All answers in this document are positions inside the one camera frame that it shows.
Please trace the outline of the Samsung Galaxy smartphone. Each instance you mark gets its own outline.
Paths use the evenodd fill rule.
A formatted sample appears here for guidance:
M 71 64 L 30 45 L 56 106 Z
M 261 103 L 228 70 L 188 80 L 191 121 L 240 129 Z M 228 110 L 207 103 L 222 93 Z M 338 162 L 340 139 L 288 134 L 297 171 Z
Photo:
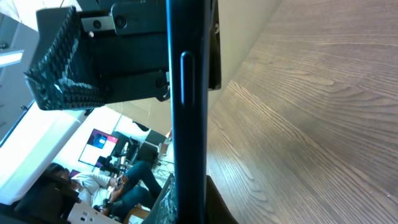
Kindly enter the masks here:
M 168 0 L 177 223 L 204 223 L 210 2 Z

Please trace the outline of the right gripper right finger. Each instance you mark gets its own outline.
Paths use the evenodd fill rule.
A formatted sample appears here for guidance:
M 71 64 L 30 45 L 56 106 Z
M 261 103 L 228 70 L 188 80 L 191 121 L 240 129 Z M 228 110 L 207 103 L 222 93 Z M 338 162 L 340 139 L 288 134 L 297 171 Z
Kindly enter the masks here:
M 205 223 L 238 224 L 209 175 L 206 176 Z

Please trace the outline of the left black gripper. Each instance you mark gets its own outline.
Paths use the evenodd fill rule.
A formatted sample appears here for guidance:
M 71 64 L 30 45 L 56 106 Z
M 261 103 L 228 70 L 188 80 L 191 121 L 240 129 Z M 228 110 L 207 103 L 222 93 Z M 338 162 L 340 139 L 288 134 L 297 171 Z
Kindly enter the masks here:
M 167 0 L 100 1 L 99 10 L 76 7 L 36 12 L 39 42 L 28 71 L 41 110 L 84 110 L 106 102 L 170 98 Z M 218 1 L 210 0 L 208 90 L 221 88 Z M 91 45 L 85 33 L 92 32 Z

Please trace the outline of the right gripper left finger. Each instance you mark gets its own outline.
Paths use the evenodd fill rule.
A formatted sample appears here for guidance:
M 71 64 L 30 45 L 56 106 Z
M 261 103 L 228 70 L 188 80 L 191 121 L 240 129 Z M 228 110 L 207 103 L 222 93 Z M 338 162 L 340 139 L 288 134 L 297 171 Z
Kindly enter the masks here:
M 154 206 L 142 221 L 142 224 L 175 224 L 176 216 L 175 177 L 170 174 Z

